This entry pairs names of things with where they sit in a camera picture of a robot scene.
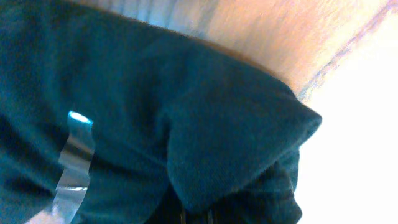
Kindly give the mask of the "dark navy garment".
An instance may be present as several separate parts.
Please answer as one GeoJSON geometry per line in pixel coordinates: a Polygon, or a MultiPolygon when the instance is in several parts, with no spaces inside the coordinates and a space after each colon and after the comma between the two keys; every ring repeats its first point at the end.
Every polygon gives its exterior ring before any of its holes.
{"type": "Polygon", "coordinates": [[[280,80],[70,1],[1,2],[1,222],[297,223],[321,124],[280,80]]]}

